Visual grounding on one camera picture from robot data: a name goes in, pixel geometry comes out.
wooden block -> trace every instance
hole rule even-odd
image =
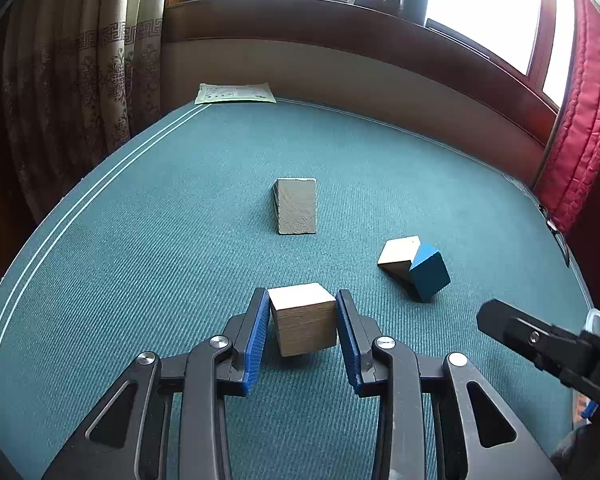
[[[270,288],[269,299],[284,357],[336,345],[336,299],[319,283]]]
[[[429,301],[451,282],[440,252],[417,236],[389,240],[378,258],[378,266],[413,284],[422,301]]]
[[[272,187],[278,232],[281,235],[315,234],[314,178],[279,178]]]

teal textured mat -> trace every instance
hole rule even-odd
[[[317,179],[316,235],[276,233],[269,189],[279,176]],[[349,288],[362,314],[417,352],[464,352],[551,450],[570,428],[570,392],[475,323],[494,297],[569,330],[586,316],[576,269],[515,184],[336,110],[176,110],[72,190],[4,277],[0,446],[24,478],[40,478],[140,351],[189,351],[243,312],[257,286],[319,282]],[[415,234],[451,276],[428,304],[376,267],[385,240]],[[234,478],[368,478],[377,399],[355,397],[339,348],[283,361],[270,343],[250,398],[227,402]]]

